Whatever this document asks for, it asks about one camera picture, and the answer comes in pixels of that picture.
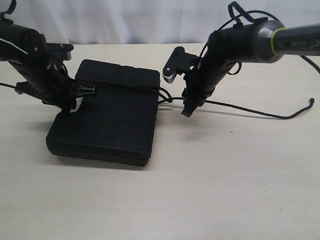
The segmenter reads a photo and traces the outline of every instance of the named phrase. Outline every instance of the white wall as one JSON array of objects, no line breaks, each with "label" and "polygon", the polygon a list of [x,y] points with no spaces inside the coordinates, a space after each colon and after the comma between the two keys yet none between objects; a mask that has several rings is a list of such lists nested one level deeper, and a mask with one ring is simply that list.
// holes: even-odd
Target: white wall
[{"label": "white wall", "polygon": [[[229,19],[232,0],[17,0],[10,17],[47,42],[136,44],[205,42]],[[11,0],[0,0],[0,11]],[[320,0],[238,0],[288,26],[320,23]]]}]

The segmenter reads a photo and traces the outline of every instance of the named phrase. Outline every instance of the black case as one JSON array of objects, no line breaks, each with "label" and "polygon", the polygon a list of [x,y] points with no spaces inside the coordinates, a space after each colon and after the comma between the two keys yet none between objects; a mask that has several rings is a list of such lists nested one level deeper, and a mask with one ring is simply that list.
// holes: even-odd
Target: black case
[{"label": "black case", "polygon": [[[84,60],[75,78],[149,87],[159,92],[160,73],[155,70]],[[102,160],[145,166],[151,156],[158,110],[156,93],[130,88],[97,86],[96,97],[83,98],[78,111],[61,111],[46,137],[57,156]]]}]

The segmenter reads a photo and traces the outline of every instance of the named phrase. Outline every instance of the table surface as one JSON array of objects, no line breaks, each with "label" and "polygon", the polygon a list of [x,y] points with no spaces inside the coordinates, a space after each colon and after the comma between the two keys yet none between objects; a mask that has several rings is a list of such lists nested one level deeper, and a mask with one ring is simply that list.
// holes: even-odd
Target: table surface
[{"label": "table surface", "polygon": [[[83,59],[162,71],[177,45],[76,45]],[[199,54],[202,44],[184,44]],[[0,63],[0,82],[23,78]],[[184,81],[161,81],[180,96]],[[244,64],[211,100],[280,115],[261,118],[217,105],[181,115],[159,107],[144,168],[57,157],[46,135],[59,112],[0,87],[0,239],[319,240],[320,79],[297,56]]]}]

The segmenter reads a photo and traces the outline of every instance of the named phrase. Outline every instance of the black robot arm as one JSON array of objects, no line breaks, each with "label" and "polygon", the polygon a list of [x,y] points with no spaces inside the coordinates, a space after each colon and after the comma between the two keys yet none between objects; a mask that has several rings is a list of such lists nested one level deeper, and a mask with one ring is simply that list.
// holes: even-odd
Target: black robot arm
[{"label": "black robot arm", "polygon": [[[234,9],[250,24],[244,25]],[[163,68],[162,75],[168,83],[176,75],[184,74],[182,114],[187,117],[205,103],[236,63],[275,63],[283,55],[320,56],[320,23],[286,28],[275,17],[252,18],[235,1],[228,10],[235,25],[214,31],[203,56],[185,53],[183,47],[177,47]]]},{"label": "black robot arm", "polygon": [[[12,1],[9,13],[15,2]],[[47,43],[44,35],[15,25],[5,14],[0,15],[0,61],[8,61],[26,79],[16,84],[17,93],[62,109],[74,109],[76,98],[95,94],[95,86],[68,76],[63,61],[71,59],[72,45]]]}]

